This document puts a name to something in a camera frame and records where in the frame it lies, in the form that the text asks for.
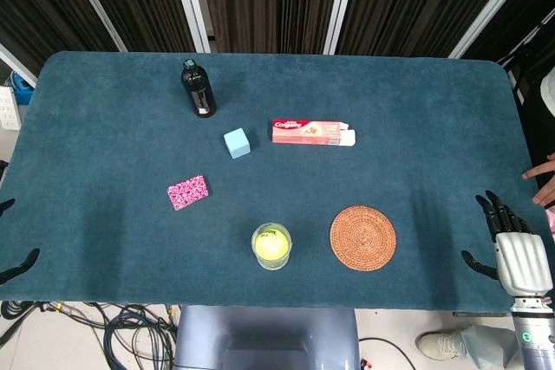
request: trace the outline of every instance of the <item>shoe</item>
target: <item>shoe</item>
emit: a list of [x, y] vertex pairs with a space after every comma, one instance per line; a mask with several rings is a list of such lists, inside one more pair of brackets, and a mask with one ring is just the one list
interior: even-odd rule
[[416, 346], [422, 354], [432, 360], [451, 360], [466, 355], [459, 331], [452, 333], [424, 333], [416, 339]]

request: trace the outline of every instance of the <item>glass cup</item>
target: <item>glass cup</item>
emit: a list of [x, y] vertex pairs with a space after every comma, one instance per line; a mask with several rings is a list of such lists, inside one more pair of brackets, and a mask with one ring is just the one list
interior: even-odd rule
[[291, 246], [291, 236], [281, 224], [262, 224], [252, 233], [252, 251], [260, 266], [267, 270], [283, 268], [289, 260]]

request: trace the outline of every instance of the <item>power strip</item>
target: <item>power strip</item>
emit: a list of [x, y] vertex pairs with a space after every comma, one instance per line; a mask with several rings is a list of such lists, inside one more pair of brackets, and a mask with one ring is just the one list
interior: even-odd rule
[[11, 87], [0, 87], [0, 124], [7, 130], [21, 129], [16, 97]]

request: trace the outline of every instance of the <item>black bottle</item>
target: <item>black bottle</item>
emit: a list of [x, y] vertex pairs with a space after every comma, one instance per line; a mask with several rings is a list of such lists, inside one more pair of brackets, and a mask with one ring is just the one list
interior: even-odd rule
[[210, 117], [216, 113], [216, 101], [204, 68], [199, 67], [192, 59], [185, 60], [181, 82], [191, 97], [193, 110], [197, 116]]

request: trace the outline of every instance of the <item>light blue cube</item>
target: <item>light blue cube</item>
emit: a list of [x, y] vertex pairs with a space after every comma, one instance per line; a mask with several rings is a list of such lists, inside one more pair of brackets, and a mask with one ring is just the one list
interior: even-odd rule
[[226, 133], [224, 135], [224, 140], [227, 145], [227, 150], [234, 159], [246, 155], [251, 151], [251, 145], [249, 145], [249, 140], [246, 138], [242, 128]]

